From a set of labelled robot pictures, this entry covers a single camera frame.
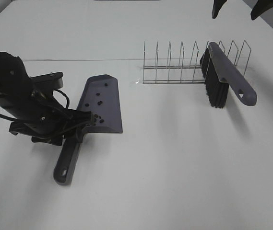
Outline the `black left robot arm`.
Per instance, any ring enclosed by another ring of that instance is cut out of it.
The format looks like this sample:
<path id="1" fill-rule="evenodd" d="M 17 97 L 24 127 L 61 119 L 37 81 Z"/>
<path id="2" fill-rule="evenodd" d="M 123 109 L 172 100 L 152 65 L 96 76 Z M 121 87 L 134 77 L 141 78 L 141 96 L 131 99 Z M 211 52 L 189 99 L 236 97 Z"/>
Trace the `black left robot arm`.
<path id="1" fill-rule="evenodd" d="M 55 146 L 64 139 L 83 141 L 82 129 L 93 124 L 94 116 L 69 108 L 62 78 L 62 72 L 30 77 L 20 57 L 0 52 L 0 107 L 10 114 L 0 118 L 11 122 L 11 134 Z"/>

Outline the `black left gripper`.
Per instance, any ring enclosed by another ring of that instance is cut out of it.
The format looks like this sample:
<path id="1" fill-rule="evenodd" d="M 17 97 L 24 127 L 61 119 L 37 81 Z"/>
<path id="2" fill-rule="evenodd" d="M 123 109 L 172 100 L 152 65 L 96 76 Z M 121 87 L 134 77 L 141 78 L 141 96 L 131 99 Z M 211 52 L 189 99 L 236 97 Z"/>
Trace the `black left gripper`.
<path id="1" fill-rule="evenodd" d="M 12 110 L 17 120 L 10 124 L 9 132 L 15 136 L 30 136 L 33 143 L 61 146 L 64 139 L 82 143 L 84 126 L 76 127 L 77 122 L 93 124 L 94 114 L 70 109 L 68 96 L 62 95 L 66 106 L 61 105 L 53 93 L 36 93 L 30 97 L 28 102 Z"/>

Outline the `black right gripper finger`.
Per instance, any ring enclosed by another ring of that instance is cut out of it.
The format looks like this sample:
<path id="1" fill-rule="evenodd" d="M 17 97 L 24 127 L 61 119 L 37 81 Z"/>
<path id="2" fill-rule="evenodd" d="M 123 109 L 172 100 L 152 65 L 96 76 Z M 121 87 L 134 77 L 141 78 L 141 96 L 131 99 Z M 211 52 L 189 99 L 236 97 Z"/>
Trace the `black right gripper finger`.
<path id="1" fill-rule="evenodd" d="M 226 0 L 214 0 L 212 8 L 212 19 L 216 19 Z"/>
<path id="2" fill-rule="evenodd" d="M 258 0 L 251 10 L 251 19 L 257 19 L 264 12 L 268 11 L 271 8 L 273 8 L 273 0 Z"/>

